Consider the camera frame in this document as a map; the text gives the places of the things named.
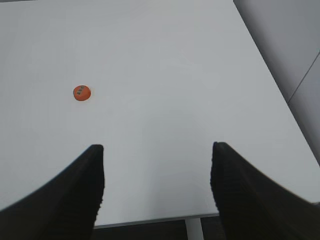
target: white tabletop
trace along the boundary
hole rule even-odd
[[[0,81],[0,209],[91,144],[105,147],[96,225],[217,213],[214,141],[320,200],[319,166],[231,0],[0,3]]]

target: orange disc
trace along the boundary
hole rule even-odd
[[[91,96],[91,91],[90,88],[88,88],[85,85],[80,85],[77,86],[74,90],[73,90],[73,96],[75,99],[77,99],[78,101],[85,101],[88,98],[90,98]]]

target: black rubber pad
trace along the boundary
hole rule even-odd
[[[213,145],[211,188],[228,240],[320,240],[320,208],[269,179],[224,142]]]
[[[101,145],[0,212],[1,240],[89,240],[105,188]]]

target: dark object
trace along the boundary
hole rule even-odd
[[[204,240],[226,240],[219,216],[201,218],[201,226]]]
[[[0,0],[0,3],[22,2],[22,1],[32,1],[32,0]]]
[[[89,240],[105,187],[101,145],[0,212],[1,240]]]
[[[320,208],[269,179],[224,142],[213,145],[211,188],[228,240],[320,239]]]
[[[95,229],[91,240],[188,240],[184,220]]]

